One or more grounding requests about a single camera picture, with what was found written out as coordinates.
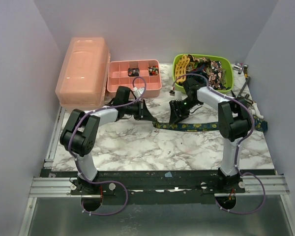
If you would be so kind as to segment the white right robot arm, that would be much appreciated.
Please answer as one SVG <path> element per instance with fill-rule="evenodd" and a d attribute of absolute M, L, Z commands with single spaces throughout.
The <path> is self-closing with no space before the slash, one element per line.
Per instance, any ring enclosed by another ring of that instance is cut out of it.
<path fill-rule="evenodd" d="M 170 125 L 176 125 L 189 117 L 189 110 L 205 103 L 218 112 L 218 130 L 224 138 L 224 148 L 219 172 L 222 177 L 216 181 L 217 189 L 223 193 L 234 187 L 232 176 L 239 175 L 239 154 L 241 143 L 254 129 L 254 118 L 244 102 L 222 94 L 209 86 L 208 80 L 195 73 L 186 74 L 183 87 L 187 97 L 170 101 Z"/>

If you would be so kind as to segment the navy tie with yellow flowers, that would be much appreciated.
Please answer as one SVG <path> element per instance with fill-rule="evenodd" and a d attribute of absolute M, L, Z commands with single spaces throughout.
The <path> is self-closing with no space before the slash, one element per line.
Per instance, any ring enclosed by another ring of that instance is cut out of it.
<path fill-rule="evenodd" d="M 253 115 L 255 122 L 255 130 L 260 132 L 267 132 L 268 124 L 267 121 L 259 119 L 257 116 Z M 170 125 L 169 123 L 153 121 L 153 127 L 157 129 L 172 130 L 179 132 L 205 132 L 205 131 L 216 131 L 219 130 L 218 122 L 209 122 L 209 123 L 179 123 Z"/>

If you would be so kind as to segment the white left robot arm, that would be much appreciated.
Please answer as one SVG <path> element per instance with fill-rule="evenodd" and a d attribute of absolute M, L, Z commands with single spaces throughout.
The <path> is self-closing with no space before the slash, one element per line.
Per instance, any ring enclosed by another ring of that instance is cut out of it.
<path fill-rule="evenodd" d="M 91 154 L 98 128 L 116 122 L 124 115 L 131 115 L 135 120 L 156 121 L 141 96 L 136 100 L 129 100 L 131 92 L 130 88 L 120 86 L 111 104 L 96 111 L 73 110 L 60 135 L 59 142 L 74 157 L 78 176 L 84 180 L 82 188 L 88 194 L 94 194 L 99 189 L 97 169 Z"/>

